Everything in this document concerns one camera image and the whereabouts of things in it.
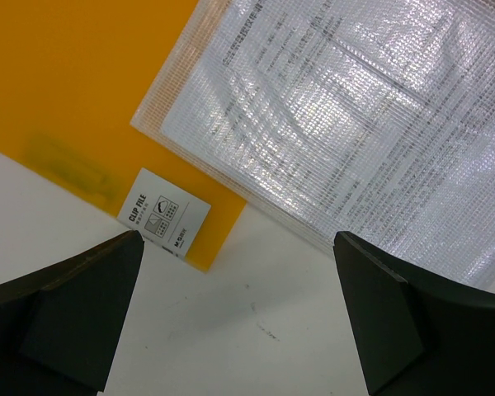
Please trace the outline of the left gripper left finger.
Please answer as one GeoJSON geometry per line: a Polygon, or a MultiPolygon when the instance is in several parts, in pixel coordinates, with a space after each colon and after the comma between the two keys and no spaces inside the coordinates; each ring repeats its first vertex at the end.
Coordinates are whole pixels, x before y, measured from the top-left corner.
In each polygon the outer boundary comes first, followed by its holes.
{"type": "Polygon", "coordinates": [[[127,231],[0,285],[0,395],[106,388],[144,253],[127,231]]]}

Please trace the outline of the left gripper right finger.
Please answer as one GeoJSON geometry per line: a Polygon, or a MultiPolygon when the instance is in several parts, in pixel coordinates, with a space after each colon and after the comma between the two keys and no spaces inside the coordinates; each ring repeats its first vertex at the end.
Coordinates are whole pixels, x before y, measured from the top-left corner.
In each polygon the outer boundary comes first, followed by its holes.
{"type": "Polygon", "coordinates": [[[495,294],[344,231],[333,246],[370,395],[495,395],[495,294]]]}

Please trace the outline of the clear document sleeve with paper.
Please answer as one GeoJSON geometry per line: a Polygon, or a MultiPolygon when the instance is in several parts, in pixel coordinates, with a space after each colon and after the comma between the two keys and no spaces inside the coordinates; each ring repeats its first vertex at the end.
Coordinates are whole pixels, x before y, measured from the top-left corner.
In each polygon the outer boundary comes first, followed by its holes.
{"type": "Polygon", "coordinates": [[[495,1],[200,1],[131,123],[322,250],[495,279],[495,1]]]}

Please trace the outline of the orange plastic folder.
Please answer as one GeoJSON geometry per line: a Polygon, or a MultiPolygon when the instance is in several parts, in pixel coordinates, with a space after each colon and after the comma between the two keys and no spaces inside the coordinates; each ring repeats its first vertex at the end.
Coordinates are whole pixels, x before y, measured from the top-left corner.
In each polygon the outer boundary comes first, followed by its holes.
{"type": "Polygon", "coordinates": [[[186,254],[208,271],[243,198],[132,127],[193,1],[0,1],[0,153],[117,215],[142,169],[210,212],[186,254]]]}

